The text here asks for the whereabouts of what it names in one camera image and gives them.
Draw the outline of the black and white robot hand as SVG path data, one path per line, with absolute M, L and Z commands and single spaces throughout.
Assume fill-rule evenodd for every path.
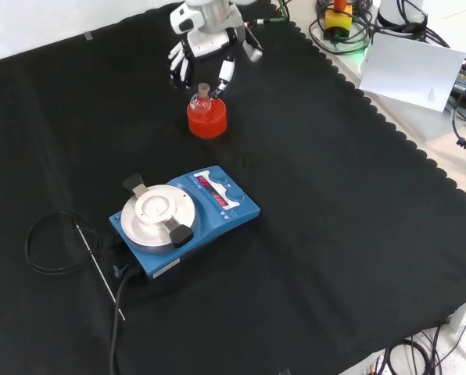
M 206 59 L 234 45 L 241 45 L 253 63 L 263 49 L 239 11 L 251 1 L 185 1 L 170 14 L 170 25 L 183 38 L 170 50 L 170 76 L 178 86 L 189 86 L 194 62 Z

